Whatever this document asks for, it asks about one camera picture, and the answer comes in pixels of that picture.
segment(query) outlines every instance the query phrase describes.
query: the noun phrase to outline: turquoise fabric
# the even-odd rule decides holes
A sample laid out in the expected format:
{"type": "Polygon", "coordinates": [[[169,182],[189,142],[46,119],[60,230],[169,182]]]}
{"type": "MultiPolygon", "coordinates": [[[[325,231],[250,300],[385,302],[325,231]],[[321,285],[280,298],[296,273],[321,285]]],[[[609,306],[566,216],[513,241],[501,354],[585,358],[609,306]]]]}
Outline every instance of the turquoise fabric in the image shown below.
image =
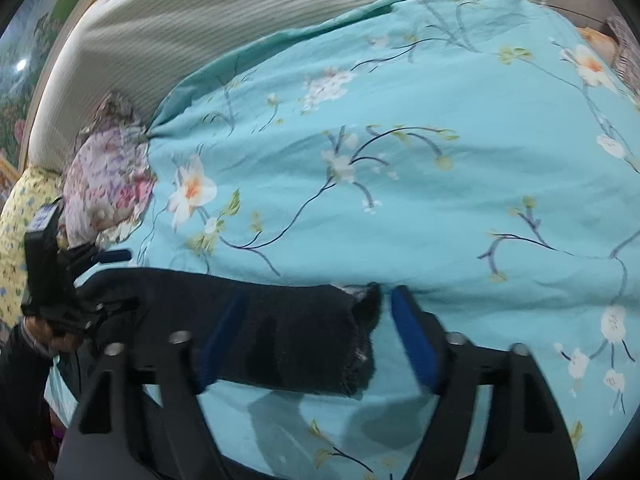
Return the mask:
{"type": "MultiPolygon", "coordinates": [[[[640,402],[639,132],[638,103],[551,10],[380,0],[182,81],[122,246],[249,282],[405,284],[478,345],[525,343],[586,478],[640,402]]],[[[399,479],[434,399],[386,301],[372,341],[376,373],[351,399],[210,387],[222,453],[285,478],[399,479]]]]}

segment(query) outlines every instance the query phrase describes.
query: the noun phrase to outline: person's arm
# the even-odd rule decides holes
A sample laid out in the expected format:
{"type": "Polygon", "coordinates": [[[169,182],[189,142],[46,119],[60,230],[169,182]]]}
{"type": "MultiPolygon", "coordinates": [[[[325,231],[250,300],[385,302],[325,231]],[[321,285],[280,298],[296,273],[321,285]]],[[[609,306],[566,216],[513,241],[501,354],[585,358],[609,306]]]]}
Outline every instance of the person's arm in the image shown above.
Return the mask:
{"type": "Polygon", "coordinates": [[[59,351],[72,351],[81,341],[69,334],[54,337],[42,319],[28,317],[16,325],[0,352],[0,416],[23,448],[31,444],[38,404],[59,351]]]}

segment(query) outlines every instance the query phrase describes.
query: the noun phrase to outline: yellow fabric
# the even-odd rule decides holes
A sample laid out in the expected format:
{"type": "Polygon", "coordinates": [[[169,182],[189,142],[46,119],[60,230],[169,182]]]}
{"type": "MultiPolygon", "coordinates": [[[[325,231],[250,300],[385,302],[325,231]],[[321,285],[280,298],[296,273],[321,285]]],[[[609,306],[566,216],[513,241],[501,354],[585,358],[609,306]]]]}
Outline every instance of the yellow fabric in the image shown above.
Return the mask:
{"type": "Polygon", "coordinates": [[[51,171],[27,168],[0,214],[0,340],[20,316],[27,280],[24,233],[34,213],[59,195],[57,179],[58,175],[51,171]]]}

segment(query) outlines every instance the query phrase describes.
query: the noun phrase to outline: metal screw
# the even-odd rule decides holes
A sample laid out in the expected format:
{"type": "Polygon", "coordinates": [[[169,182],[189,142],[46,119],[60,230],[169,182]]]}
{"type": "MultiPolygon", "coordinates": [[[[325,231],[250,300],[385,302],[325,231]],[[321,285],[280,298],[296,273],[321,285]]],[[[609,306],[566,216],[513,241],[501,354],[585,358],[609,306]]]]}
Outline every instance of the metal screw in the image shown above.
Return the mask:
{"type": "Polygon", "coordinates": [[[529,349],[527,348],[526,345],[522,343],[516,343],[515,345],[513,345],[511,347],[511,351],[517,355],[522,355],[522,356],[529,355],[529,349]]]}
{"type": "Polygon", "coordinates": [[[447,341],[452,345],[463,345],[466,343],[466,336],[460,332],[447,333],[447,341]]]}
{"type": "Polygon", "coordinates": [[[191,333],[188,330],[178,330],[169,336],[169,343],[173,345],[179,345],[180,343],[186,343],[191,339],[191,333]]]}
{"type": "Polygon", "coordinates": [[[124,350],[124,345],[122,343],[111,343],[107,348],[104,349],[104,353],[110,356],[118,355],[124,350]]]}

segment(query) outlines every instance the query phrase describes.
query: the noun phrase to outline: black jacket sleeve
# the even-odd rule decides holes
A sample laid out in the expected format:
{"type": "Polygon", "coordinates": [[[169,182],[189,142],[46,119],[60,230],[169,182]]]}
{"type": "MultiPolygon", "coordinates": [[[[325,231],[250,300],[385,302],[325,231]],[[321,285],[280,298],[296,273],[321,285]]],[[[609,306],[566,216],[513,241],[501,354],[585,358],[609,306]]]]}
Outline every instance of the black jacket sleeve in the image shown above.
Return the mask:
{"type": "Polygon", "coordinates": [[[52,360],[28,345],[20,325],[11,330],[0,353],[0,417],[27,449],[33,441],[40,397],[52,360]]]}

